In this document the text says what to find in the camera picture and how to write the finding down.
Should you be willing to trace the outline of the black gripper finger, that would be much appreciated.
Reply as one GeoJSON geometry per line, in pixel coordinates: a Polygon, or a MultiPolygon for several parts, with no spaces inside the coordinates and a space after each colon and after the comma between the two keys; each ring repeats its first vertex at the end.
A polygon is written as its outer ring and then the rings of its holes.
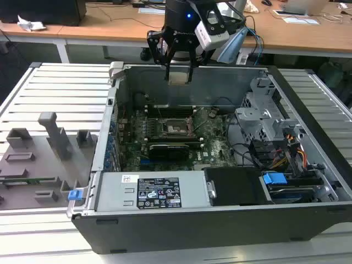
{"type": "Polygon", "coordinates": [[[163,54],[161,49],[158,48],[158,45],[161,45],[166,37],[166,29],[160,31],[150,30],[147,32],[146,39],[154,63],[165,67],[165,80],[169,81],[170,58],[168,57],[168,52],[163,54]]]}
{"type": "Polygon", "coordinates": [[[203,53],[200,56],[196,54],[197,45],[195,41],[189,40],[188,48],[189,48],[189,59],[190,59],[190,65],[188,70],[188,83],[191,83],[194,69],[199,66],[205,65],[205,57],[203,53]]]}

